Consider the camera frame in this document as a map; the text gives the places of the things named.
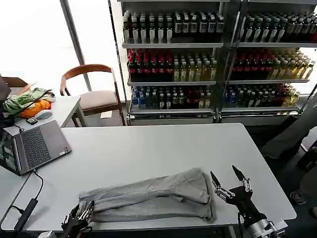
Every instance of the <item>white table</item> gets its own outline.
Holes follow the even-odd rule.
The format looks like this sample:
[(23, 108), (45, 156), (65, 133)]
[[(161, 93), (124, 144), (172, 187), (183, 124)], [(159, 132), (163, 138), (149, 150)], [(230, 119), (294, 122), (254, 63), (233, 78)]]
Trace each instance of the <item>white table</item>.
[(0, 167), (0, 224), (28, 177), (29, 174), (20, 177)]
[[(60, 223), (78, 203), (83, 190), (127, 184), (200, 167), (212, 170), (224, 187), (240, 185), (231, 165), (251, 179), (252, 200), (269, 220), (295, 219), (296, 213), (242, 124), (192, 124), (129, 127), (62, 128), (72, 153), (39, 169), (43, 191), (25, 229), (60, 231)], [(40, 188), (31, 175), (15, 205), (24, 208)], [(235, 206), (212, 192), (215, 221), (237, 224)], [(12, 230), (19, 218), (10, 211), (2, 229)], [(210, 226), (200, 218), (167, 218), (140, 222), (93, 224), (95, 230), (133, 230)]]
[[(51, 117), (38, 120), (38, 122), (34, 125), (27, 123), (25, 119), (21, 119), (15, 124), (25, 130), (29, 130), (36, 126), (56, 120), (59, 127), (64, 127), (74, 115), (74, 113), (77, 113), (82, 126), (87, 126), (85, 116), (80, 106), (80, 96), (59, 96), (56, 97), (56, 102), (52, 103), (53, 115)], [(5, 130), (11, 135), (16, 135), (19, 133), (19, 128), (16, 126), (7, 127)]]

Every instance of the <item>power adapter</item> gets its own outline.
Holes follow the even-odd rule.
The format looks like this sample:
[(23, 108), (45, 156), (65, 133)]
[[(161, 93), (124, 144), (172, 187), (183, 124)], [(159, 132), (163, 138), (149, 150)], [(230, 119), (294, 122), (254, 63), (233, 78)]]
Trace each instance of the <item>power adapter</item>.
[(35, 198), (32, 198), (29, 202), (29, 204), (26, 206), (24, 212), (22, 213), (20, 219), (18, 220), (18, 222), (16, 223), (14, 230), (17, 232), (20, 232), (25, 223), (27, 222), (27, 220), (29, 219), (30, 215), (32, 214), (36, 204), (38, 204), (38, 200)]

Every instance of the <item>orange item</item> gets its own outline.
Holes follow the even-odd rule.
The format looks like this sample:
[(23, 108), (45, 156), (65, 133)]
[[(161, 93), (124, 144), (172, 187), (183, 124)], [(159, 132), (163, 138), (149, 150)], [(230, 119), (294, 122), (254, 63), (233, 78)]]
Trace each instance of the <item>orange item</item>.
[(35, 103), (35, 107), (33, 108), (27, 108), (22, 112), (22, 116), (24, 118), (32, 118), (34, 117), (38, 112), (45, 110), (45, 109), (51, 109), (51, 103), (49, 103), (46, 100), (38, 100)]

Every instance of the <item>white device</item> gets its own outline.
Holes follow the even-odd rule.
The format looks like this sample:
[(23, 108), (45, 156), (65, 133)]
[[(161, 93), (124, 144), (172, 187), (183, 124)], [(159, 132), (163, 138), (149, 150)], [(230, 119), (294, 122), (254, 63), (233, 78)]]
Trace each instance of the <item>white device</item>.
[(41, 120), (41, 119), (46, 119), (52, 116), (52, 111), (51, 110), (42, 110), (40, 112), (38, 112), (34, 118), (37, 120)]

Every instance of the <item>laptop keyboard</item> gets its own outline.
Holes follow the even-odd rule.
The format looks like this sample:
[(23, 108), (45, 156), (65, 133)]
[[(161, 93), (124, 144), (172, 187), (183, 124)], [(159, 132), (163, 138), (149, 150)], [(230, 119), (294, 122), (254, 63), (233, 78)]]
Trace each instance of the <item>laptop keyboard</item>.
[(21, 137), (29, 168), (51, 159), (39, 127), (22, 133)]

